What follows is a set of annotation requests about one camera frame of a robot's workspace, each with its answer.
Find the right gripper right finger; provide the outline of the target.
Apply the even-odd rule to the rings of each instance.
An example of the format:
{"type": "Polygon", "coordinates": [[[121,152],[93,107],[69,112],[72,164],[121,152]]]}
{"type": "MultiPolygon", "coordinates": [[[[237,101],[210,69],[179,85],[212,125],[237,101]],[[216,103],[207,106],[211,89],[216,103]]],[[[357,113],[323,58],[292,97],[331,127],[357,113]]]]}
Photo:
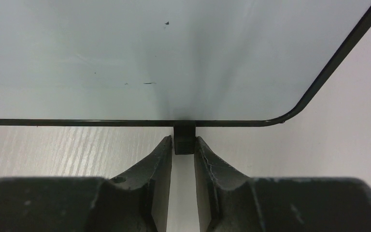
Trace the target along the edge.
{"type": "Polygon", "coordinates": [[[196,139],[202,232],[371,232],[371,188],[356,178],[249,177],[196,139]]]}

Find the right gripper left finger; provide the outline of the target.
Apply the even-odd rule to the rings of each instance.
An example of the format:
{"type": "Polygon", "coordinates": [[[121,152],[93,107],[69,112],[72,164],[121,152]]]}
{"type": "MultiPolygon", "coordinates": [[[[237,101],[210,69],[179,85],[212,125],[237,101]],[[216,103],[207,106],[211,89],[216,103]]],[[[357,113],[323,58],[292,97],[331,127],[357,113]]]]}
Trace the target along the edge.
{"type": "Polygon", "coordinates": [[[164,232],[172,138],[104,177],[0,178],[0,232],[164,232]]]}

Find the black framed whiteboard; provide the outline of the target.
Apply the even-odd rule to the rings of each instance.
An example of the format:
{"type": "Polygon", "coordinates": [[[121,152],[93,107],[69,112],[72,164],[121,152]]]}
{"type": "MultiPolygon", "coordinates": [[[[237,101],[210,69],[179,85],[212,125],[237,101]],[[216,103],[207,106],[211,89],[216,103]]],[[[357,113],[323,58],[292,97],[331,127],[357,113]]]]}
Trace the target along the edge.
{"type": "Polygon", "coordinates": [[[0,0],[0,126],[267,127],[371,27],[371,0],[0,0]]]}

